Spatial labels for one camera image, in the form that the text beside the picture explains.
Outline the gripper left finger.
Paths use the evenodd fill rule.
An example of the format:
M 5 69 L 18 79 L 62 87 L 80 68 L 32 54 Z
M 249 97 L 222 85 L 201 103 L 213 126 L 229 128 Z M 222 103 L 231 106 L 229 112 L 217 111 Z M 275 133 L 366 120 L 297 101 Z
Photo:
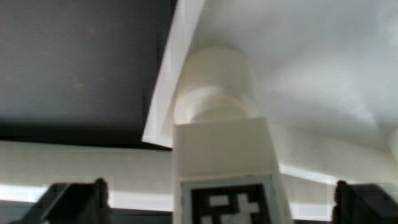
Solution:
M 112 224 L 105 179 L 51 184 L 16 224 Z

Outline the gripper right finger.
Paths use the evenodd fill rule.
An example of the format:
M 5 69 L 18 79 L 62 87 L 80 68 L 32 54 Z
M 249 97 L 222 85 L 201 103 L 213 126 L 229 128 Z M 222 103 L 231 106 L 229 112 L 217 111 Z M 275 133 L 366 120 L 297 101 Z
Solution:
M 377 184 L 337 181 L 332 224 L 398 224 L 398 202 Z

